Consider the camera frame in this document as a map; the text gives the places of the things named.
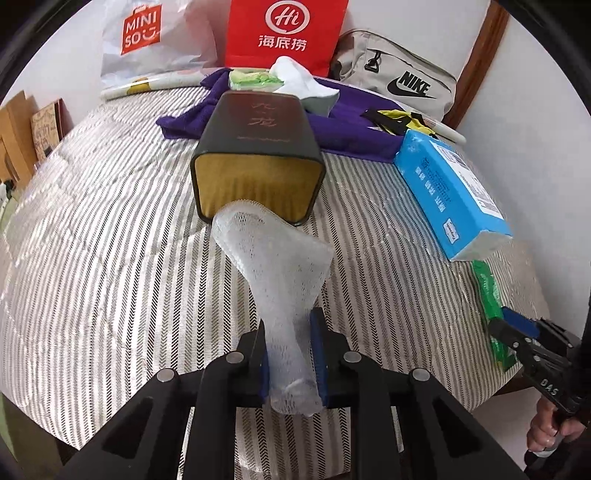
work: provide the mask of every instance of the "cardboard box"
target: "cardboard box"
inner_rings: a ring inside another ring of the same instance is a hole
[[[33,107],[24,92],[18,93],[0,110],[0,140],[6,150],[1,160],[9,162],[8,170],[19,188],[29,183],[37,162],[31,133],[32,113]]]
[[[409,130],[394,163],[449,260],[484,260],[512,238],[491,196],[449,145]]]
[[[5,182],[7,180],[14,180],[14,176],[10,173],[9,165],[10,158],[6,152],[4,142],[0,139],[0,181]]]
[[[64,138],[63,106],[60,98],[31,117],[31,132],[37,160],[42,162]]]

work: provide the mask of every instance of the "miniso bag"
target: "miniso bag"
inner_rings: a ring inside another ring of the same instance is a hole
[[[197,1],[106,0],[103,87],[148,74],[213,66],[216,43]]]
[[[343,34],[332,77],[380,93],[441,121],[453,105],[457,80],[448,72],[368,30]]]

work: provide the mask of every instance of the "green package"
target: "green package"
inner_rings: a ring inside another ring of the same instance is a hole
[[[230,88],[232,90],[275,92],[281,87],[283,87],[283,82],[265,70],[242,69],[230,72]]]
[[[474,260],[472,262],[472,269],[478,280],[480,300],[484,310],[482,321],[485,327],[488,327],[489,322],[493,318],[503,318],[499,287],[496,284],[495,277],[492,276],[491,268],[486,262]],[[515,354],[513,350],[510,350],[505,344],[500,343],[496,338],[490,337],[490,339],[495,361],[501,367],[503,372],[506,372],[517,362]]]

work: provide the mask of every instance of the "mattress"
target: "mattress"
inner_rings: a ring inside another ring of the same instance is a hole
[[[205,97],[142,93],[91,112],[43,163],[0,237],[0,388],[81,448],[158,370],[204,368],[259,318],[248,284],[196,212],[193,140],[155,120]],[[517,371],[494,364],[469,264],[445,259],[396,168],[325,154],[301,230],[332,244],[318,299],[329,327],[384,368],[430,370],[469,410]],[[489,259],[507,306],[548,316],[527,249]],[[350,469],[347,409],[239,410],[236,477]]]

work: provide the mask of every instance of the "purple cloth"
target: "purple cloth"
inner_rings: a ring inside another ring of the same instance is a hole
[[[217,102],[229,90],[229,75],[230,69],[212,73],[201,82],[201,86],[210,89],[202,102],[178,117],[163,116],[156,120],[164,138],[201,138]],[[319,83],[340,90],[339,101],[328,118],[308,113],[320,148],[337,155],[392,163],[404,137],[367,128],[371,122],[360,115],[369,108],[394,110],[400,107],[391,100],[340,83],[327,80],[319,80]]]

